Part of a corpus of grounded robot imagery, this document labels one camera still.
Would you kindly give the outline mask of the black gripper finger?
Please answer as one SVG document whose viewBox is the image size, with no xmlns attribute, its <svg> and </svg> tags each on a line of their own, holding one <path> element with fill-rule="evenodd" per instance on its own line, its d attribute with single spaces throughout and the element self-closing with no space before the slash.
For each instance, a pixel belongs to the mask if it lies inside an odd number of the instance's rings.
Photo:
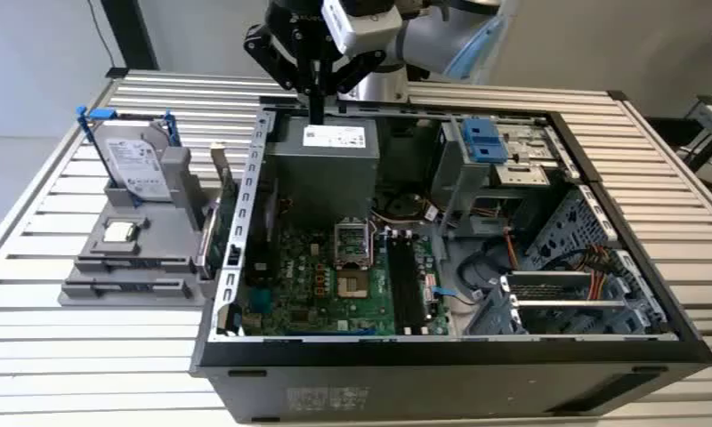
<svg viewBox="0 0 712 427">
<path fill-rule="evenodd" d="M 273 44 L 273 34 L 265 25 L 253 25 L 245 34 L 242 47 L 266 74 L 285 90 L 295 90 L 307 97 L 307 119 L 311 125 L 323 124 L 323 95 L 315 82 L 313 61 L 303 53 L 295 63 L 287 60 Z"/>
<path fill-rule="evenodd" d="M 337 93 L 346 93 L 373 72 L 385 60 L 384 50 L 357 54 L 349 61 L 333 69 L 334 62 L 342 58 L 335 50 L 322 51 L 322 105 Z"/>
</svg>

